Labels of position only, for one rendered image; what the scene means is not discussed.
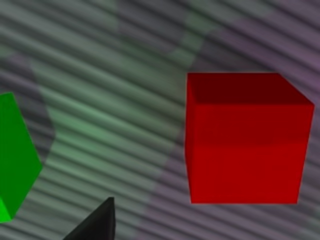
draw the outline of green block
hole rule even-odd
[[[41,169],[14,95],[0,95],[0,223],[15,217]]]

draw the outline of cube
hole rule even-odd
[[[188,73],[193,204],[296,204],[314,104],[277,73]]]
[[[0,223],[11,221],[42,164],[15,97],[0,95]]]

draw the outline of corrugated surface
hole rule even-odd
[[[1,240],[62,239],[108,197],[117,240],[320,239],[318,0],[2,0],[0,17],[1,86],[44,162]],[[190,205],[188,71],[279,72],[316,104],[298,205]]]

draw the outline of red cube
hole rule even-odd
[[[296,204],[314,104],[277,73],[189,73],[193,204]]]

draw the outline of ridged surface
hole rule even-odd
[[[117,240],[320,239],[318,0],[2,0],[0,18],[1,86],[44,163],[1,240],[60,240],[108,197]],[[316,105],[297,205],[190,204],[186,73],[239,71]]]

